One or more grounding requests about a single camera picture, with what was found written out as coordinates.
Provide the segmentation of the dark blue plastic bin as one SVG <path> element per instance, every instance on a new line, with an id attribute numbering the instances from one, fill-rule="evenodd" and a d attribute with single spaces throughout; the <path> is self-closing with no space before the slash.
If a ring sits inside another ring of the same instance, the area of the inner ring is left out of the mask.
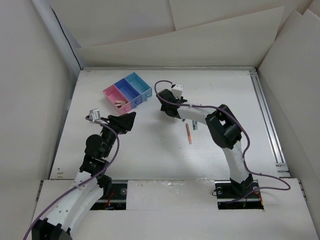
<path id="1" fill-rule="evenodd" d="M 119 80 L 114 85 L 127 98 L 132 108 L 143 102 L 142 95 L 125 78 Z"/>

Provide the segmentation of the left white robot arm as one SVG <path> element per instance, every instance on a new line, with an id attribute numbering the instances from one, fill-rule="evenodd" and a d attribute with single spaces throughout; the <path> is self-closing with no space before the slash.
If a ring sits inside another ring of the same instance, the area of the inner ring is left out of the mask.
<path id="1" fill-rule="evenodd" d="M 112 179 L 105 172 L 114 159 L 107 157 L 120 145 L 119 135 L 132 130 L 136 112 L 104 118 L 93 109 L 85 118 L 100 125 L 101 132 L 86 139 L 83 162 L 70 188 L 31 224 L 28 233 L 33 240 L 71 240 L 92 206 L 112 194 Z"/>

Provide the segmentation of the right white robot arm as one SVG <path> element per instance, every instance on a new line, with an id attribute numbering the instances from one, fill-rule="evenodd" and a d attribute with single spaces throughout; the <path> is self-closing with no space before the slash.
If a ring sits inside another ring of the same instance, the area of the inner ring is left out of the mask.
<path id="1" fill-rule="evenodd" d="M 229 107 L 222 104 L 215 109 L 192 105 L 182 97 L 176 98 L 168 89 L 160 91 L 156 96 L 161 103 L 160 110 L 168 116 L 202 123 L 208 127 L 213 142 L 225 155 L 232 193 L 236 198 L 248 194 L 253 176 L 245 167 L 241 146 L 243 130 Z"/>

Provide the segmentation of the orange pink pen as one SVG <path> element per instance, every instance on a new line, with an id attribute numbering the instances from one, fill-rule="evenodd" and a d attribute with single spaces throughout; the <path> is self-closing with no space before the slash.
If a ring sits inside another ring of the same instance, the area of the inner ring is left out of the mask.
<path id="1" fill-rule="evenodd" d="M 185 127 L 186 127 L 186 133 L 187 133 L 188 143 L 189 143 L 189 145 L 191 145 L 193 142 L 192 142 L 192 136 L 191 136 L 189 124 L 186 123 L 186 124 L 185 124 Z"/>

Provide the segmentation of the pink plastic bin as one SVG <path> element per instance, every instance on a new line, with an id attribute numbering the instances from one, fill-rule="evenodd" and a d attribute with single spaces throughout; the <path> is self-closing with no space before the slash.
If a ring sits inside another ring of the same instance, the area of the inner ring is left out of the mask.
<path id="1" fill-rule="evenodd" d="M 103 93 L 107 99 L 107 101 L 111 104 L 113 109 L 117 112 L 118 115 L 123 115 L 129 113 L 132 110 L 131 103 L 128 99 L 117 89 L 117 87 L 113 84 L 106 89 L 103 90 Z M 117 108 L 115 106 L 115 101 L 121 100 L 126 101 L 126 105 L 122 108 Z"/>

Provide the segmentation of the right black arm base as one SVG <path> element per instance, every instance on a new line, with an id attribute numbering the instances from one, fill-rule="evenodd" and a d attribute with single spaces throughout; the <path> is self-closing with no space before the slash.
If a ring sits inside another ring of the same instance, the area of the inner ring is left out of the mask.
<path id="1" fill-rule="evenodd" d="M 216 197 L 219 210 L 263 210 L 261 194 L 254 189 L 258 181 L 250 175 L 242 183 L 233 180 L 215 180 L 212 195 Z"/>

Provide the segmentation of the light blue plastic bin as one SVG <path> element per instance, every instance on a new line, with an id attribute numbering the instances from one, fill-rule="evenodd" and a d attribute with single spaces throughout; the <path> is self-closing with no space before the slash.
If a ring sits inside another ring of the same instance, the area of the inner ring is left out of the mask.
<path id="1" fill-rule="evenodd" d="M 146 102 L 152 96 L 152 87 L 135 72 L 126 76 L 125 79 L 141 95 L 143 102 Z"/>

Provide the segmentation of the pink beige eraser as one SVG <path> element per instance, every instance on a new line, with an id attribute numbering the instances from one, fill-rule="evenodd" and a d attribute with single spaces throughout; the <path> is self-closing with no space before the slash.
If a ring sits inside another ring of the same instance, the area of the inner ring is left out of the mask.
<path id="1" fill-rule="evenodd" d="M 122 108 L 122 107 L 125 106 L 126 104 L 127 104 L 127 102 L 124 101 L 124 100 L 116 100 L 115 103 L 114 103 L 114 105 L 115 105 L 118 109 Z"/>

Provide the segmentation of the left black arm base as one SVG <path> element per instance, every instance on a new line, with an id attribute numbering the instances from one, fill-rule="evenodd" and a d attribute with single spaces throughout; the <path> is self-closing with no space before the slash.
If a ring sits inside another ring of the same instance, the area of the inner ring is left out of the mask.
<path id="1" fill-rule="evenodd" d="M 91 211 L 122 211 L 126 210 L 128 181 L 112 180 L 109 176 L 103 176 L 98 180 L 98 185 L 103 189 L 103 195 L 90 208 Z"/>

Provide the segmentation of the aluminium rail right side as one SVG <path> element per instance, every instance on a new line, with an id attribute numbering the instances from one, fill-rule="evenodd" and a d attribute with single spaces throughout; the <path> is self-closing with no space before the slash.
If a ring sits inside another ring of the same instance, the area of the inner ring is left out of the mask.
<path id="1" fill-rule="evenodd" d="M 255 91 L 255 95 L 256 95 L 259 107 L 260 107 L 260 111 L 262 113 L 262 118 L 266 128 L 269 145 L 273 154 L 275 167 L 278 172 L 279 178 L 289 179 L 291 178 L 291 174 L 288 169 L 285 156 L 283 154 L 283 150 L 278 138 L 278 134 L 276 132 L 273 119 L 269 111 L 269 107 L 268 107 L 256 68 L 249 70 L 249 76 L 251 78 L 251 82 Z"/>

